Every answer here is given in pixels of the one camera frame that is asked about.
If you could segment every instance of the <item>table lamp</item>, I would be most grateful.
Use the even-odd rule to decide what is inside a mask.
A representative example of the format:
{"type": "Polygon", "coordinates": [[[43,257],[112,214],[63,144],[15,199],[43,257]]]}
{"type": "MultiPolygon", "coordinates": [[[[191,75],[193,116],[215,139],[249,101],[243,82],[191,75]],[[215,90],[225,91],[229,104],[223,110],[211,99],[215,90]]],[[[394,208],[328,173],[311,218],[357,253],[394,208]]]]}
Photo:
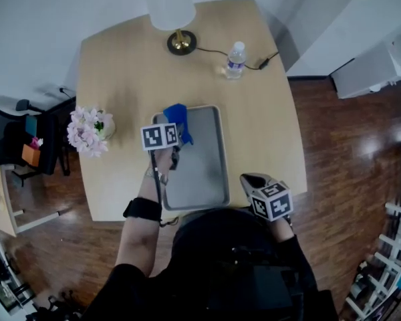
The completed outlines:
{"type": "Polygon", "coordinates": [[[147,7],[155,28],[163,31],[176,30],[167,42],[172,54],[183,56],[196,49],[195,35],[181,30],[196,15],[192,0],[147,0],[147,7]]]}

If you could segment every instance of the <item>bottle cap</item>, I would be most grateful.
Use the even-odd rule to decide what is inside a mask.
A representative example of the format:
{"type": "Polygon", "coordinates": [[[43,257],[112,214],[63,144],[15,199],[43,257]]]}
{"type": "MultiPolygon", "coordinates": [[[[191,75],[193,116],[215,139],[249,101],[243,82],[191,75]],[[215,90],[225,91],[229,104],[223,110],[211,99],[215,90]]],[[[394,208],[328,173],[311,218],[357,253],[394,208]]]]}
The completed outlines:
{"type": "Polygon", "coordinates": [[[235,50],[237,51],[243,51],[245,50],[245,44],[242,41],[237,41],[234,46],[235,50]]]}

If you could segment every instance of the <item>water bottle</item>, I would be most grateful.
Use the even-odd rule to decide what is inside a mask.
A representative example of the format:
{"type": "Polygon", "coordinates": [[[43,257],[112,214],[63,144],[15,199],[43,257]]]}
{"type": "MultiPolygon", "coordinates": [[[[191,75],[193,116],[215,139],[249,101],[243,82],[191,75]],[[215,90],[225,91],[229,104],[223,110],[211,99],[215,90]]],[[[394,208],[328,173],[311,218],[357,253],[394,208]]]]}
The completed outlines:
{"type": "Polygon", "coordinates": [[[227,56],[226,77],[229,79],[240,78],[246,59],[245,44],[242,41],[237,41],[227,56]]]}

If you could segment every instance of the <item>black wristband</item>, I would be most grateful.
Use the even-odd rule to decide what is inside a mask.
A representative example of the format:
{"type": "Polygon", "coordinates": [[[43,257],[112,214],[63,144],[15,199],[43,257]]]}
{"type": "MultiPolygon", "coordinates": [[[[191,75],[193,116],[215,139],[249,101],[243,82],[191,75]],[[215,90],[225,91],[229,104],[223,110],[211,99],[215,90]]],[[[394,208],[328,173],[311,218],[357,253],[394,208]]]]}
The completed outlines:
{"type": "Polygon", "coordinates": [[[160,221],[162,206],[157,202],[137,197],[129,202],[128,207],[125,209],[125,212],[123,212],[123,216],[160,221]]]}

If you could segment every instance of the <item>orange box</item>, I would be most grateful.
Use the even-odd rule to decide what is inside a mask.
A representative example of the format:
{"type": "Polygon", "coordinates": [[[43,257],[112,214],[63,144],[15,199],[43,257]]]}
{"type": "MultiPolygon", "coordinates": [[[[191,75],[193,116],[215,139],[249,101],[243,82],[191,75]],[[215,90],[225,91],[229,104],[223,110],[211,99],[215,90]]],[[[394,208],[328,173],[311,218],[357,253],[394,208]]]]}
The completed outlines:
{"type": "Polygon", "coordinates": [[[22,148],[22,159],[33,167],[38,167],[40,150],[35,150],[34,148],[24,144],[24,147],[22,148]]]}

